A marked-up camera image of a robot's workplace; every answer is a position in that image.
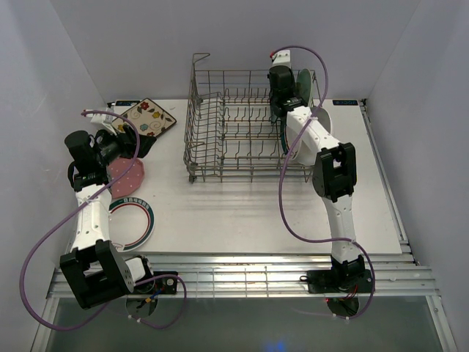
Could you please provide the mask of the round plate teal red rim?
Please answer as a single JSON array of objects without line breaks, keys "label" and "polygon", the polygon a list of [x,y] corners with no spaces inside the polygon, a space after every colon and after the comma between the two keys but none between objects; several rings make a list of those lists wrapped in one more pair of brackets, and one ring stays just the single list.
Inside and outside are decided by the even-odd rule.
[{"label": "round plate teal red rim", "polygon": [[281,141],[281,147],[285,155],[288,154],[289,152],[289,144],[287,140],[287,132],[286,132],[287,126],[283,123],[280,125],[280,141]]}]

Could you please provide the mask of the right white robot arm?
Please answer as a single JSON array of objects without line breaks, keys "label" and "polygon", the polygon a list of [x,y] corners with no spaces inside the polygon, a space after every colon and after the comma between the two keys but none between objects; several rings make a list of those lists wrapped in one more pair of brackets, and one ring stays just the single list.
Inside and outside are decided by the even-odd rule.
[{"label": "right white robot arm", "polygon": [[292,69],[274,65],[267,75],[273,113],[299,140],[288,151],[302,165],[312,166],[312,185],[328,215],[331,237],[331,269],[312,274],[311,283],[327,283],[348,291],[365,274],[360,249],[355,245],[352,194],[357,182],[356,153],[351,143],[342,143],[320,122],[320,107],[302,99]]}]

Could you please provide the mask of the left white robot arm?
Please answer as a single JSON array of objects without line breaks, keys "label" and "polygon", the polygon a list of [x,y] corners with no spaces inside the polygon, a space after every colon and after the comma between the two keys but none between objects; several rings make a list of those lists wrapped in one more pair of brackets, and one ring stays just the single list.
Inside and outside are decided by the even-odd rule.
[{"label": "left white robot arm", "polygon": [[147,259],[137,255],[125,260],[111,243],[107,170],[118,158],[143,158],[155,141],[154,136],[136,137],[130,126],[121,133],[75,131],[64,140],[73,157],[68,178],[80,210],[71,250],[60,257],[59,265],[83,309],[130,294],[134,288],[147,293],[155,286]]}]

